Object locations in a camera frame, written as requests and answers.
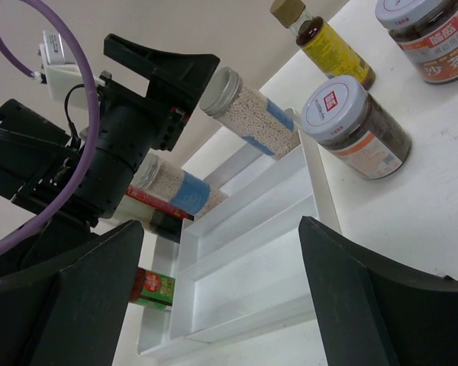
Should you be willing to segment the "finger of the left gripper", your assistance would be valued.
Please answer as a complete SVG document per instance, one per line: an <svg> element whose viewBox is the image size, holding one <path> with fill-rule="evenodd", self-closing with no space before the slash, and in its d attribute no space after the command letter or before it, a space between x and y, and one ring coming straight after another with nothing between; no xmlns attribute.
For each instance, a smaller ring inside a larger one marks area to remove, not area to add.
<svg viewBox="0 0 458 366"><path fill-rule="evenodd" d="M160 117L172 108L192 114L220 63L214 54L164 52L115 34L104 39L104 55L149 81L140 105Z"/></svg>

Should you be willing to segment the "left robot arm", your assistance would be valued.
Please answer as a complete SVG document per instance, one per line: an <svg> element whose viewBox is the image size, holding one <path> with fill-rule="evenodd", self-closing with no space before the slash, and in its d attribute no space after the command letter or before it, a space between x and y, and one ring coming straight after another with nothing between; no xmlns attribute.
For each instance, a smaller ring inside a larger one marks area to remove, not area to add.
<svg viewBox="0 0 458 366"><path fill-rule="evenodd" d="M139 95L101 75L100 128L90 166L72 197L33 236L0 255L0 277L93 238L110 218L148 152L172 150L220 62L213 54L150 49L109 34L104 54L143 76ZM79 139L19 101L0 107L0 196L40 213L66 186L84 152Z"/></svg>

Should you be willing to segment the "white granule jar blue label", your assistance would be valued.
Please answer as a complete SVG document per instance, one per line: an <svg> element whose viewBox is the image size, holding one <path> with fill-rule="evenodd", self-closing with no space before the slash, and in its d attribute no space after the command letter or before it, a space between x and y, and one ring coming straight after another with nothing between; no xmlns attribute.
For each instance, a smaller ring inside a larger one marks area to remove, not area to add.
<svg viewBox="0 0 458 366"><path fill-rule="evenodd" d="M134 178L132 185L198 219L225 201L228 196L218 188L175 167L149 152L146 167Z"/></svg>

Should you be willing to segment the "dark soy sauce bottle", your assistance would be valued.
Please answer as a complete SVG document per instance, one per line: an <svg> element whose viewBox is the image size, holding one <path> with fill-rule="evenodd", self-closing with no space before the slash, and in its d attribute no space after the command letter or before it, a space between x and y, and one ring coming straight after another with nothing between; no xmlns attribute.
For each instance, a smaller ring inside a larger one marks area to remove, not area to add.
<svg viewBox="0 0 458 366"><path fill-rule="evenodd" d="M194 220L194 217L184 210L130 185L112 219L119 223L138 220L146 231L180 244L183 220Z"/></svg>

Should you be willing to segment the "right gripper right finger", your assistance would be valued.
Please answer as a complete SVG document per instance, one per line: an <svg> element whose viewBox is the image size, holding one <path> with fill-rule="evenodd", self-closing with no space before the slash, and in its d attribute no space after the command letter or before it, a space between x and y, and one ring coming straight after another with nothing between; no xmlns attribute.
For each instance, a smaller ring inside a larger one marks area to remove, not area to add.
<svg viewBox="0 0 458 366"><path fill-rule="evenodd" d="M408 267L313 217L298 227L329 365L458 365L458 281Z"/></svg>

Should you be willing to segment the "orange spice jar front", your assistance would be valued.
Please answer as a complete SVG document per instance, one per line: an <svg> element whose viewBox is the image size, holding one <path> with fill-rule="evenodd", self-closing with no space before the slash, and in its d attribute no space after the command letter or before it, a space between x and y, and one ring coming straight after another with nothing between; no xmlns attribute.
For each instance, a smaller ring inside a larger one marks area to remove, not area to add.
<svg viewBox="0 0 458 366"><path fill-rule="evenodd" d="M301 129L368 180L385 178L407 161L411 137L352 76L327 80L306 101Z"/></svg>

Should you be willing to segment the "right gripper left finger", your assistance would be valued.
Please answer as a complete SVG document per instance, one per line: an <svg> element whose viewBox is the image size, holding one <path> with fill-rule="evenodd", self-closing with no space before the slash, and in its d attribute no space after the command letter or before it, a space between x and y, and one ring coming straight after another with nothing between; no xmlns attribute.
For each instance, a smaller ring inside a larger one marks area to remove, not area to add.
<svg viewBox="0 0 458 366"><path fill-rule="evenodd" d="M135 220L0 255L0 365L110 365L143 244Z"/></svg>

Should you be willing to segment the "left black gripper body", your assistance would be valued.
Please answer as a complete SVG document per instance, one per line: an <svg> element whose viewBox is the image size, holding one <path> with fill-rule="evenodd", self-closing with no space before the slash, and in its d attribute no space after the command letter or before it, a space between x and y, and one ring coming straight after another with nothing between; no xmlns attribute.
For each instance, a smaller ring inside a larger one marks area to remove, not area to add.
<svg viewBox="0 0 458 366"><path fill-rule="evenodd" d="M101 119L91 164L76 199L92 220L110 218L150 149L171 150L189 119L175 99L140 96L102 72Z"/></svg>

